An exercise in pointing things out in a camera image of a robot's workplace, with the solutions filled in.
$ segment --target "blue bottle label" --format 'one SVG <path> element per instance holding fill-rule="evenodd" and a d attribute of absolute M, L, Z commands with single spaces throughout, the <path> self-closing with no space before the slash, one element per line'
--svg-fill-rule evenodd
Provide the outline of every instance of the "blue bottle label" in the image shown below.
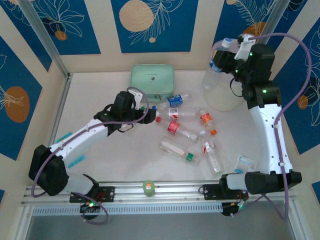
<path fill-rule="evenodd" d="M 218 68 L 214 63 L 212 63 L 211 69 L 217 73 L 220 73 L 222 70 Z"/>
<path fill-rule="evenodd" d="M 169 97 L 167 100 L 168 100 L 171 108 L 182 104 L 182 97 L 180 95 L 175 95 L 173 97 Z"/>

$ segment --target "metal pole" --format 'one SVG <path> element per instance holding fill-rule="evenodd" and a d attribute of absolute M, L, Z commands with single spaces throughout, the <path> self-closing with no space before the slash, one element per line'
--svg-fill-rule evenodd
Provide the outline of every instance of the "metal pole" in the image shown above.
<path fill-rule="evenodd" d="M 51 57 L 52 61 L 55 62 L 57 68 L 60 70 L 62 75 L 65 76 L 65 79 L 67 80 L 69 77 L 68 70 L 65 64 L 63 63 L 60 54 L 51 37 L 49 36 L 49 33 L 47 32 L 44 24 L 42 23 L 36 10 L 34 9 L 32 2 L 30 2 L 29 0 L 17 0 L 17 3 L 19 4 L 20 9 L 25 15 L 25 18 L 28 20 L 33 31 L 41 41 L 43 47 Z"/>
<path fill-rule="evenodd" d="M 265 26 L 261 32 L 260 35 L 264 34 L 271 34 L 274 32 L 277 24 L 279 23 L 282 15 L 284 14 L 285 10 L 288 7 L 288 4 L 290 3 L 290 0 L 274 0 L 276 1 L 276 4 L 270 13 L 270 16 L 268 20 L 265 23 Z M 265 37 L 257 40 L 257 43 L 259 44 L 267 44 L 270 37 Z"/>

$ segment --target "cable tie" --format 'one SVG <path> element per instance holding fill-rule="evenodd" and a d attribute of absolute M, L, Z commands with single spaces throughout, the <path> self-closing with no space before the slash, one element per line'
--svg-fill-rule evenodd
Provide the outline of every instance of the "cable tie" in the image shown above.
<path fill-rule="evenodd" d="M 61 142 L 59 142 L 58 143 L 58 148 L 60 148 L 60 150 L 63 150 L 64 149 L 64 142 L 63 141 L 61 141 Z"/>

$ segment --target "crushed plastic bottle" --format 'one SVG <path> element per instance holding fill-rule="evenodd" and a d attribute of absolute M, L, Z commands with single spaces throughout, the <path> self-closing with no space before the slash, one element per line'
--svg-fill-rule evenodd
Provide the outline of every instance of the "crushed plastic bottle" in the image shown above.
<path fill-rule="evenodd" d="M 167 137 L 163 137 L 159 143 L 159 148 L 166 153 L 169 153 L 179 159 L 185 159 L 188 162 L 197 164 L 199 158 L 193 153 L 189 152 L 187 148 L 179 145 L 178 143 L 170 140 Z"/>
<path fill-rule="evenodd" d="M 157 117 L 155 119 L 155 121 L 157 123 L 163 125 L 165 128 L 167 128 L 167 130 L 170 133 L 172 133 L 174 135 L 180 135 L 180 136 L 190 140 L 193 143 L 195 143 L 199 138 L 199 134 L 197 132 L 189 130 L 185 126 L 182 126 L 176 120 L 169 121 L 166 119 L 162 119 L 161 117 Z"/>
<path fill-rule="evenodd" d="M 199 110 L 199 107 L 166 107 L 157 110 L 155 116 L 166 120 L 191 119 L 197 116 Z"/>
<path fill-rule="evenodd" d="M 199 110 L 199 116 L 200 116 L 201 123 L 205 127 L 205 129 L 209 131 L 211 135 L 217 134 L 214 121 L 210 116 L 209 112 L 205 108 L 201 108 Z"/>
<path fill-rule="evenodd" d="M 185 91 L 175 96 L 167 98 L 165 101 L 161 102 L 159 108 L 174 108 L 176 106 L 185 103 L 186 101 L 192 99 L 193 96 L 190 91 Z"/>
<path fill-rule="evenodd" d="M 200 132 L 201 150 L 205 155 L 208 162 L 212 165 L 215 173 L 222 172 L 224 170 L 223 165 L 217 153 L 217 148 L 212 140 L 212 136 L 207 134 L 206 131 Z"/>

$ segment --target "red bottle label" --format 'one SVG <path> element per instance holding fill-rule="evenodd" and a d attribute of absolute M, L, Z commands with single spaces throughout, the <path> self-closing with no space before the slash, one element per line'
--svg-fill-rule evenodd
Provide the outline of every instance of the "red bottle label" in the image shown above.
<path fill-rule="evenodd" d="M 216 148 L 216 146 L 214 145 L 214 143 L 212 141 L 207 141 L 203 144 L 202 151 L 204 154 L 206 154 L 208 152 L 212 152 L 215 148 Z"/>
<path fill-rule="evenodd" d="M 168 126 L 168 131 L 173 134 L 176 134 L 176 131 L 179 126 L 180 126 L 180 123 L 177 123 L 176 121 L 172 121 L 172 122 L 170 122 L 170 124 Z"/>

